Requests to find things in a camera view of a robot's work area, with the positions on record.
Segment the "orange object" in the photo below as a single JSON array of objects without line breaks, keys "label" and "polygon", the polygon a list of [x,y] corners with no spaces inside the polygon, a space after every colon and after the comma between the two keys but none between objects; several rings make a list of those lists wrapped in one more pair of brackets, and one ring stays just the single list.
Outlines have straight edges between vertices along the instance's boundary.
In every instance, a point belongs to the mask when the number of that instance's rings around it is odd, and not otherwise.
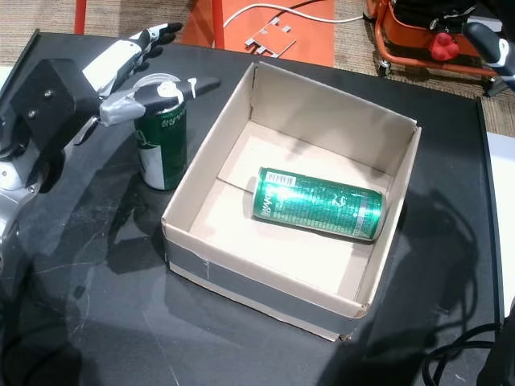
[{"label": "orange object", "polygon": [[224,7],[222,0],[212,0],[212,23],[215,35],[215,48],[223,50],[224,44]]},{"label": "orange object", "polygon": [[253,44],[257,47],[257,53],[261,54],[264,51],[268,51],[273,57],[278,57],[294,43],[295,37],[291,33],[284,31],[283,28],[275,24],[268,23],[259,32],[254,34],[252,38],[247,40],[245,45]]},{"label": "orange object", "polygon": [[[391,63],[412,67],[435,68],[439,70],[489,77],[496,75],[494,71],[487,68],[433,62],[430,60],[419,60],[392,55],[386,48],[383,31],[391,43],[403,47],[423,48],[427,50],[431,50],[436,33],[426,28],[414,27],[401,23],[395,17],[395,14],[393,13],[393,7],[391,6],[389,0],[379,0],[375,4],[373,3],[373,0],[367,0],[367,11],[369,17],[377,18],[374,31],[377,48],[384,60],[388,60]],[[463,35],[454,34],[452,38],[455,40],[460,54],[479,57],[477,51]]]},{"label": "orange object", "polygon": [[75,25],[73,26],[74,34],[84,34],[84,26],[86,24],[86,6],[87,0],[75,1]]},{"label": "orange object", "polygon": [[[232,14],[244,6],[255,3],[255,0],[223,0],[223,18],[227,20]],[[293,6],[299,0],[277,0],[272,3],[280,6]],[[297,10],[319,18],[335,18],[334,0],[314,2]],[[212,4],[209,0],[197,0],[184,29],[181,43],[212,47],[215,34],[213,33]],[[270,8],[253,8],[235,18],[224,28],[224,49],[239,52],[249,52],[245,41],[260,31],[279,12]],[[334,25],[320,23],[301,18],[294,14],[282,14],[282,26],[290,26],[296,42],[284,54],[283,59],[298,60],[306,63],[320,64],[332,67],[334,65]]]}]

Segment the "green can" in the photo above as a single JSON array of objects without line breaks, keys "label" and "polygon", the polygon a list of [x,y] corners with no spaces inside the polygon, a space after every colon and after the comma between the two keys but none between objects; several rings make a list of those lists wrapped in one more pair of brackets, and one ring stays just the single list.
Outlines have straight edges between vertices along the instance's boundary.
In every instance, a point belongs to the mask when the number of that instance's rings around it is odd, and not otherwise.
[{"label": "green can", "polygon": [[[168,74],[145,76],[135,87],[178,81]],[[138,141],[140,174],[154,189],[175,189],[186,170],[186,104],[181,103],[134,122]]]},{"label": "green can", "polygon": [[253,215],[275,223],[375,240],[384,222],[385,202],[378,191],[262,167],[254,189]]}]

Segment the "gray tape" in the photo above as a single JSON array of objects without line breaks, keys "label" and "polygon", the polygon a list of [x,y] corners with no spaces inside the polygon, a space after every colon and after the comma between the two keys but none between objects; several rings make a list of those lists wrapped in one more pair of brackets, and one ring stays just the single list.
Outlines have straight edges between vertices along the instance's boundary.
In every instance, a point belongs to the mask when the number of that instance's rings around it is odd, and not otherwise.
[{"label": "gray tape", "polygon": [[123,90],[113,93],[100,105],[100,119],[104,126],[132,121],[145,115],[145,106],[135,101],[136,90]]},{"label": "gray tape", "polygon": [[212,262],[209,263],[208,275],[203,259],[170,241],[166,241],[166,243],[167,259],[173,264],[193,273],[197,277],[219,285],[235,294],[264,304],[282,314],[290,315],[337,334],[350,333],[368,319],[366,317],[346,318]]}]

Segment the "orange stand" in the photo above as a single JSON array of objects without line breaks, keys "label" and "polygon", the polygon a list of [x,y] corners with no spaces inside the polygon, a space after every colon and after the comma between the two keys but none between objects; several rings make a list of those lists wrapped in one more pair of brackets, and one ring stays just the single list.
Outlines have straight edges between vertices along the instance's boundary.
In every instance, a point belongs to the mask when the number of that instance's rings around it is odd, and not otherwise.
[{"label": "orange stand", "polygon": [[[375,4],[373,0],[366,0],[366,8],[367,16],[370,18],[376,18],[374,31],[376,36],[377,49],[383,58],[383,63],[381,63],[382,68],[389,68],[388,62],[390,62],[404,66],[435,68],[438,70],[459,72],[463,74],[481,75],[488,77],[494,77],[496,75],[493,70],[487,68],[471,67],[460,64],[449,64],[445,62],[436,62],[430,60],[419,60],[415,58],[406,58],[392,55],[386,49],[383,31],[386,38],[394,44],[403,47],[423,49],[430,48],[431,42],[435,38],[436,33],[426,28],[413,27],[401,23],[395,17],[393,7],[389,0],[378,0],[378,2]],[[458,44],[459,52],[462,55],[479,57],[477,51],[463,35],[454,34],[453,38]]]},{"label": "orange stand", "polygon": [[222,0],[212,0],[212,26],[215,35],[215,48],[223,50],[224,45],[224,8]]},{"label": "orange stand", "polygon": [[74,34],[84,34],[84,25],[86,23],[86,5],[87,0],[75,1],[75,25],[73,27]]}]

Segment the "barcode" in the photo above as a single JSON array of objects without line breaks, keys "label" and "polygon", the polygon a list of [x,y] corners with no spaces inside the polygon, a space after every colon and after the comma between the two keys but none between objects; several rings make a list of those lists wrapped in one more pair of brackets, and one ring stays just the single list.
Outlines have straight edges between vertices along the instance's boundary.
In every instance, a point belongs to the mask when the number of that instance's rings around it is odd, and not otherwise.
[{"label": "barcode", "polygon": [[297,182],[297,178],[291,177],[289,175],[280,175],[279,173],[274,173],[273,171],[267,171],[265,182],[278,183],[286,187],[294,187],[295,183]]}]

